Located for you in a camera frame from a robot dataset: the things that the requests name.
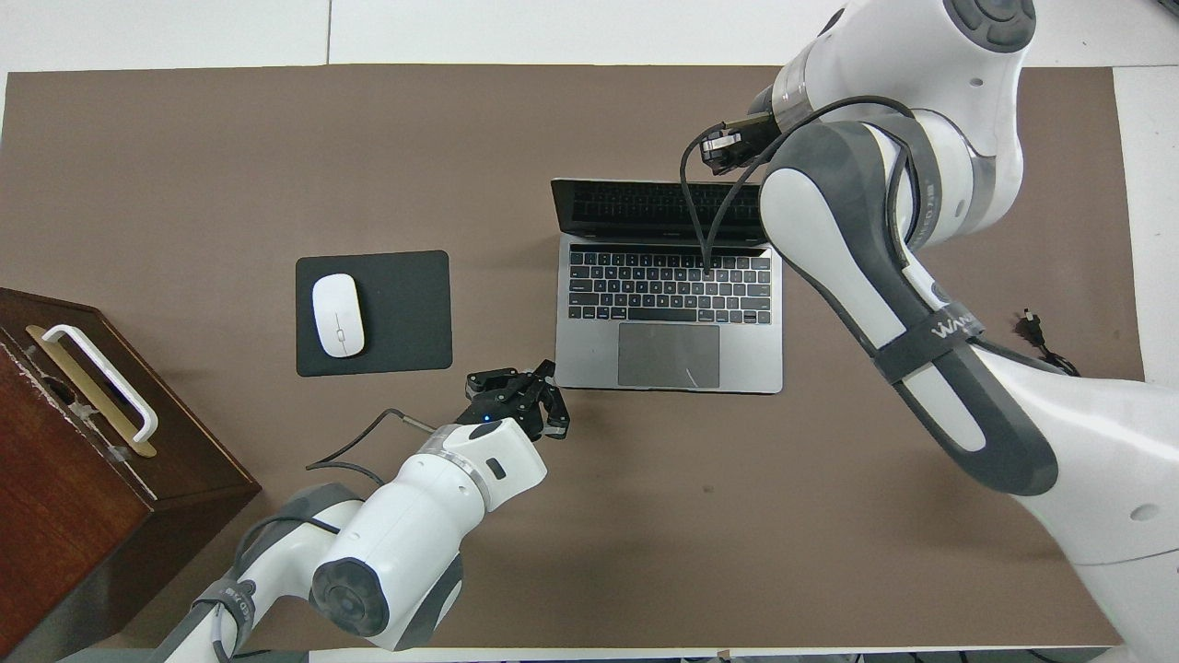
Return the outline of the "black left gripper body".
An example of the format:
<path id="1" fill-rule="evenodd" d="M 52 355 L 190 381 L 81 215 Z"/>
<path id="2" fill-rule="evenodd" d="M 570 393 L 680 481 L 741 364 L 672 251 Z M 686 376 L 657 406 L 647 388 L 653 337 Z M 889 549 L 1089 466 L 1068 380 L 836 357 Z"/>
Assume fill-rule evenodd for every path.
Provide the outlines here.
<path id="1" fill-rule="evenodd" d="M 546 428 L 542 407 L 549 411 L 552 406 L 548 387 L 546 382 L 531 382 L 522 388 L 508 386 L 474 393 L 469 396 L 466 411 L 459 415 L 459 424 L 482 425 L 513 420 L 526 434 L 542 434 Z"/>

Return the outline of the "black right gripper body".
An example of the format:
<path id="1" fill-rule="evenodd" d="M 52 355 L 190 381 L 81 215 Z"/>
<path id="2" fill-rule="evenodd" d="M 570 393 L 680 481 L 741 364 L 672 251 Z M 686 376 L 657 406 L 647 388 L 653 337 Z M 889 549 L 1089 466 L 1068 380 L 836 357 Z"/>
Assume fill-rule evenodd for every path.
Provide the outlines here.
<path id="1" fill-rule="evenodd" d="M 726 137 L 732 138 L 732 147 L 745 155 L 760 155 L 764 147 L 782 134 L 773 116 L 772 88 L 762 88 L 750 101 L 744 119 L 726 122 Z"/>

